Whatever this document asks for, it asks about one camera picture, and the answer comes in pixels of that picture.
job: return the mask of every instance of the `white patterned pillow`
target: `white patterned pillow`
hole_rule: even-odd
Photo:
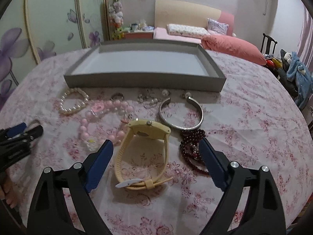
[[[180,35],[185,37],[192,37],[201,39],[204,35],[209,34],[203,27],[185,26],[177,24],[167,25],[169,35]]]
[[[208,18],[207,31],[209,34],[226,35],[229,25],[217,22],[214,19]]]

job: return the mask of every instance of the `chair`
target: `chair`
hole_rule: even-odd
[[[272,37],[266,35],[265,33],[263,33],[263,42],[262,42],[261,53],[262,53],[262,51],[263,51],[263,45],[264,45],[265,37],[267,37],[267,43],[266,43],[265,54],[267,54],[267,55],[270,54],[270,48],[271,48],[272,42],[274,42],[275,45],[274,45],[274,48],[273,48],[273,52],[272,52],[271,54],[274,54],[274,52],[275,52],[275,47],[276,47],[276,44],[277,44],[278,42],[276,42]]]

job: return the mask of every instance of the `beige headboard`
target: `beige headboard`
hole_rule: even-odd
[[[209,6],[177,1],[156,0],[154,27],[167,28],[167,24],[207,27],[207,18],[218,20],[222,11]]]

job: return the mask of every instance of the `white buckle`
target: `white buckle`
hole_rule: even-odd
[[[121,183],[118,183],[115,187],[116,188],[123,188],[123,187],[127,187],[127,186],[130,186],[134,183],[138,183],[138,182],[142,182],[143,179],[129,179],[129,180],[125,180]]]

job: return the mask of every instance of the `yellow watch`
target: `yellow watch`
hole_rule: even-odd
[[[119,184],[116,185],[117,188],[125,187],[131,190],[141,190],[141,189],[152,189],[157,185],[163,184],[173,178],[168,178],[161,180],[161,177],[164,175],[168,163],[168,139],[171,133],[171,129],[163,124],[160,124],[155,121],[150,120],[133,120],[127,124],[129,127],[127,134],[122,141],[120,149],[117,153],[115,164],[114,164],[114,172]],[[164,140],[164,148],[165,148],[165,161],[164,168],[157,177],[153,179],[129,179],[124,180],[122,176],[122,156],[124,154],[125,149],[128,147],[129,143],[133,139],[134,135],[137,137],[145,137],[148,139],[160,139]]]

